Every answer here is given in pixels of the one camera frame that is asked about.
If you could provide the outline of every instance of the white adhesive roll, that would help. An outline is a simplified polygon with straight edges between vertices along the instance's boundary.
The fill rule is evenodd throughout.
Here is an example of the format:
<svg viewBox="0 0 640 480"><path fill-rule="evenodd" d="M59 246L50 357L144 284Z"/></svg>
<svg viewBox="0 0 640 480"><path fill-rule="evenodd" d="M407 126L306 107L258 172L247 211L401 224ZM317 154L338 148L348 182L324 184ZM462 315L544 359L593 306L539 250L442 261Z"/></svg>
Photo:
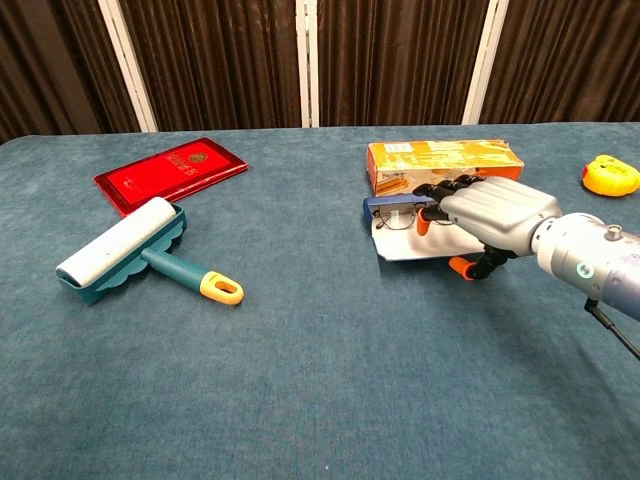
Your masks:
<svg viewBox="0 0 640 480"><path fill-rule="evenodd" d="M155 197L56 267L80 287L89 285L147 241L175 217L164 198Z"/></svg>

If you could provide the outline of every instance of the lint roller handle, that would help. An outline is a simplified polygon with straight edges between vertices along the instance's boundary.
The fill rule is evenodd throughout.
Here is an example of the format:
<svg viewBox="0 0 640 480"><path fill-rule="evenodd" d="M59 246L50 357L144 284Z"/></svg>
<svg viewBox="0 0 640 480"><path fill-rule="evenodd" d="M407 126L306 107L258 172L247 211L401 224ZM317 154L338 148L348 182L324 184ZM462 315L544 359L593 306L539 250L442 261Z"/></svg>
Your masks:
<svg viewBox="0 0 640 480"><path fill-rule="evenodd" d="M140 257L154 270L211 300L237 305L244 297L242 287L230 278L167 252L146 248Z"/></svg>

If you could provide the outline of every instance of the black cable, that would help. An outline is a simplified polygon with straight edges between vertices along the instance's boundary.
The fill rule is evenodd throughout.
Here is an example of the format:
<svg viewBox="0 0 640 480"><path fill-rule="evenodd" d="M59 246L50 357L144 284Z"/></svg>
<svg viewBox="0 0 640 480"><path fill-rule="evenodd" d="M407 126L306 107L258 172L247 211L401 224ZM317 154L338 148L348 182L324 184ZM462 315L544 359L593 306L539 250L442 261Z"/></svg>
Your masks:
<svg viewBox="0 0 640 480"><path fill-rule="evenodd" d="M620 340L620 342L622 342L622 344L627 348L627 350L629 350L634 357L640 360L640 350L638 350L633 345L633 343L631 343L629 339L627 339L627 337L625 337L622 334L622 332L618 330L618 328L611 321L611 319L607 317L607 315L598 308L598 302L596 300L591 300L590 298L587 298L587 302L584 304L584 309L587 312L589 312L591 315L593 315L596 318L596 320L598 320L604 328L606 328L607 330L610 330L611 333L613 333L616 336L616 338Z"/></svg>

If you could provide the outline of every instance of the brown curtain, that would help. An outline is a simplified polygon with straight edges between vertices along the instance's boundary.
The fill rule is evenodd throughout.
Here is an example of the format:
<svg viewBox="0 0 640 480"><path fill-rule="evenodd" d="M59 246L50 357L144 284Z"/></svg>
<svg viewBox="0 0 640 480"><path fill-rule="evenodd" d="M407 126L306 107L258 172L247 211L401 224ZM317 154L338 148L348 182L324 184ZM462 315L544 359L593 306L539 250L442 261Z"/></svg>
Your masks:
<svg viewBox="0 0 640 480"><path fill-rule="evenodd" d="M320 0L321 125L460 123L488 0Z"/></svg>
<svg viewBox="0 0 640 480"><path fill-rule="evenodd" d="M120 0L160 130L299 127L295 0Z"/></svg>
<svg viewBox="0 0 640 480"><path fill-rule="evenodd" d="M0 2L0 142L139 129L97 2Z"/></svg>
<svg viewBox="0 0 640 480"><path fill-rule="evenodd" d="M511 0L480 122L640 120L638 32L638 0Z"/></svg>

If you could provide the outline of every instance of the yellow handle tip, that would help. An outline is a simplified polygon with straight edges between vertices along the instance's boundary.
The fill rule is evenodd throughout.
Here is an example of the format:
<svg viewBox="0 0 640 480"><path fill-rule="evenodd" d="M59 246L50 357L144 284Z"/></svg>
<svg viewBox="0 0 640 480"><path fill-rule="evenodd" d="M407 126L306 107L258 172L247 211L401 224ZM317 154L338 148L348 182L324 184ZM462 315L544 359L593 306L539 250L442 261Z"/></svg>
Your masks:
<svg viewBox="0 0 640 480"><path fill-rule="evenodd" d="M237 305L244 298L242 287L218 272L207 272L200 282L200 293L226 305Z"/></svg>

